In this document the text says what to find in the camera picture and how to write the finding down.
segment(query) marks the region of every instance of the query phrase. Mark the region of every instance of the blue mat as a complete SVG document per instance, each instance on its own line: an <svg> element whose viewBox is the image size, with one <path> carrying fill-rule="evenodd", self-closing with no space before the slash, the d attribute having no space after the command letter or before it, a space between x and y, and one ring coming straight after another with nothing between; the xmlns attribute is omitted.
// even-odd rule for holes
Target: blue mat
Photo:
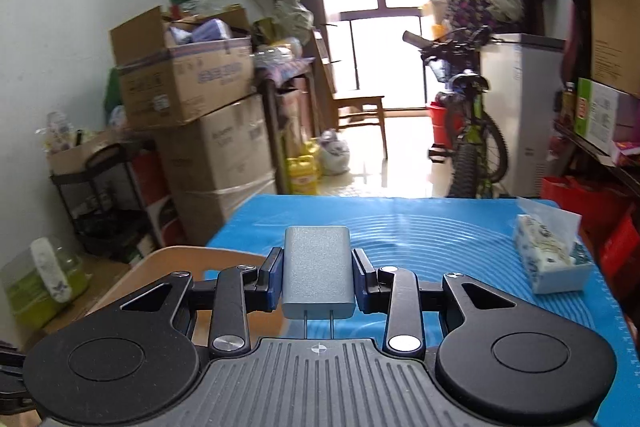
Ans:
<svg viewBox="0 0 640 427"><path fill-rule="evenodd" d="M595 269L583 293L535 296L513 248L518 214L514 200L405 200L256 196L244 204L208 247L266 255L284 244L291 225L344 225L351 245L364 248L373 266L395 265L421 280L450 271L466 273L520 299L592 328L609 341L618 373L597 421L601 427L632 427L640 421L640 363L620 308ZM424 314L428 345L442 339L435 313ZM382 314L336 321L336 336L372 337L380 345ZM328 338L325 321L311 321L311 338Z"/></svg>

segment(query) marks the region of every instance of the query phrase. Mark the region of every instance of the wooden chair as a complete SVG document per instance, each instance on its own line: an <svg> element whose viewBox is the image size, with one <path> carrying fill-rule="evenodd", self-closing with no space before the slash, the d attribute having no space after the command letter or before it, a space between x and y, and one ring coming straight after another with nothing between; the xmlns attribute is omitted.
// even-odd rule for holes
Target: wooden chair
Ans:
<svg viewBox="0 0 640 427"><path fill-rule="evenodd" d="M376 92L367 92L362 89L340 91L335 89L333 66L329 58L329 54L324 45L322 35L317 30L313 30L313 38L311 39L314 48L314 57L316 64L314 72L316 79L324 84L326 97L328 99L330 117L328 120L335 130L347 129L349 127L361 127L365 125L377 125L380 127L382 134L382 148L385 154L385 160L388 157L386 150L386 128L385 128L385 111L382 107L383 94ZM341 109L356 108L356 112L341 112ZM348 120L346 123L340 123L340 120Z"/></svg>

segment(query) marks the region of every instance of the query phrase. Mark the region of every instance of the stacked cardboard boxes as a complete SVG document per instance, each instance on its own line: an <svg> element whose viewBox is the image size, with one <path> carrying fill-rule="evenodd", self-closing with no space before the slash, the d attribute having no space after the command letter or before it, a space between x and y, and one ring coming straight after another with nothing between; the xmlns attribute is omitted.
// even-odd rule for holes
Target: stacked cardboard boxes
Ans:
<svg viewBox="0 0 640 427"><path fill-rule="evenodd" d="M274 193L247 38L176 45L159 7L111 31L129 125L150 129L189 242L205 245L254 194Z"/></svg>

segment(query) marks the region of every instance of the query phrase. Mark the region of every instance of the chair seat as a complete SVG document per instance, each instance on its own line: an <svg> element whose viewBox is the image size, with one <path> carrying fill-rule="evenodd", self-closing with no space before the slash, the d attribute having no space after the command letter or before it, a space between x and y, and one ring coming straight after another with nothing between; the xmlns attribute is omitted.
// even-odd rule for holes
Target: chair seat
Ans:
<svg viewBox="0 0 640 427"><path fill-rule="evenodd" d="M350 91L339 91L334 93L334 100L345 102L348 100L382 100L385 95L376 93L375 91L367 91L363 89L354 89Z"/></svg>

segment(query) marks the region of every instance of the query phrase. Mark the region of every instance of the tissue box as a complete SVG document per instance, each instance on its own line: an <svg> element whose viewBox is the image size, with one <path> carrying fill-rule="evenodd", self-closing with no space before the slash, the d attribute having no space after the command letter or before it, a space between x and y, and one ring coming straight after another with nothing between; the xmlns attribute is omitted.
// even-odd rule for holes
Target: tissue box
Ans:
<svg viewBox="0 0 640 427"><path fill-rule="evenodd" d="M518 216L514 242L533 293L572 292L584 288L593 261L580 243L576 242L567 254L545 225L527 215Z"/></svg>

